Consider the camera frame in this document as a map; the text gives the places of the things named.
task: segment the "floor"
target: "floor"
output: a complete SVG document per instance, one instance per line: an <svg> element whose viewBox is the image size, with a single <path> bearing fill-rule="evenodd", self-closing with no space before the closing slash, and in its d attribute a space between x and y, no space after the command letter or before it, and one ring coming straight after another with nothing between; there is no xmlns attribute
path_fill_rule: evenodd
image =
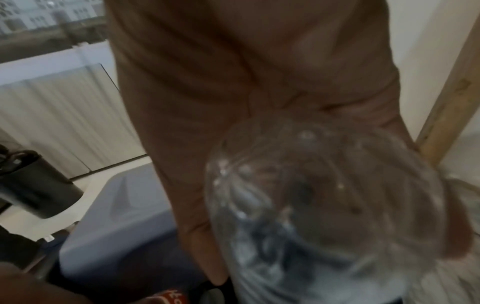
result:
<svg viewBox="0 0 480 304"><path fill-rule="evenodd" d="M0 225L11 233L23 235L32 240L49 236L79 221L106 182L114 175L151 162L149 157L143 157L75 181L74 183L84 191L82 198L72 207L56 216L41 219L19 207L12 206L0 214Z"/></svg>

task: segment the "skin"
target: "skin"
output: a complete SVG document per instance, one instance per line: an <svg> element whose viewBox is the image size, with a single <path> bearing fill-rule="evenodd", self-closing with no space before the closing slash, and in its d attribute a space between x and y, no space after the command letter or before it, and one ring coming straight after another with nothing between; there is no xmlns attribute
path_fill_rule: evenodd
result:
<svg viewBox="0 0 480 304"><path fill-rule="evenodd" d="M215 284L228 272L203 180L211 148L234 123L300 108L384 128L416 149L400 116L384 0L105 0L105 8L123 102L183 247ZM472 228L448 187L446 195L444 255L460 258ZM8 265L0 286L0 303L87 302Z"/></svg>

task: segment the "cabinet door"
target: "cabinet door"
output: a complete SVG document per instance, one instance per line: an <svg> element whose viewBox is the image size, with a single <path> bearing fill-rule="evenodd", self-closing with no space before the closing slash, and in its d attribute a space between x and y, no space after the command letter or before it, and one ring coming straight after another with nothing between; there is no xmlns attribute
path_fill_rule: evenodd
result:
<svg viewBox="0 0 480 304"><path fill-rule="evenodd" d="M101 65L0 87L0 129L68 177L145 152Z"/></svg>

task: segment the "plastic bottle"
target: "plastic bottle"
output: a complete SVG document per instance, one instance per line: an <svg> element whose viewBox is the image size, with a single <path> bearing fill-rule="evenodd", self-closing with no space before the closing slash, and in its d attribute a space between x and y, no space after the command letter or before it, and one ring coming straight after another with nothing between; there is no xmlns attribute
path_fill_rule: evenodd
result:
<svg viewBox="0 0 480 304"><path fill-rule="evenodd" d="M255 118L213 151L205 188L243 304L389 303L442 252L441 179L386 131Z"/></svg>

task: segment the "water bottle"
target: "water bottle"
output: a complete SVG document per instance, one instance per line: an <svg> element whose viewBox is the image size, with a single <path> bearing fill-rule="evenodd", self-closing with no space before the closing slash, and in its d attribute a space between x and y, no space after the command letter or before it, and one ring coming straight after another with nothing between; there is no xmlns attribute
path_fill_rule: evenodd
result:
<svg viewBox="0 0 480 304"><path fill-rule="evenodd" d="M322 114L233 127L205 201L243 304L389 303L444 247L438 173L394 135Z"/></svg>

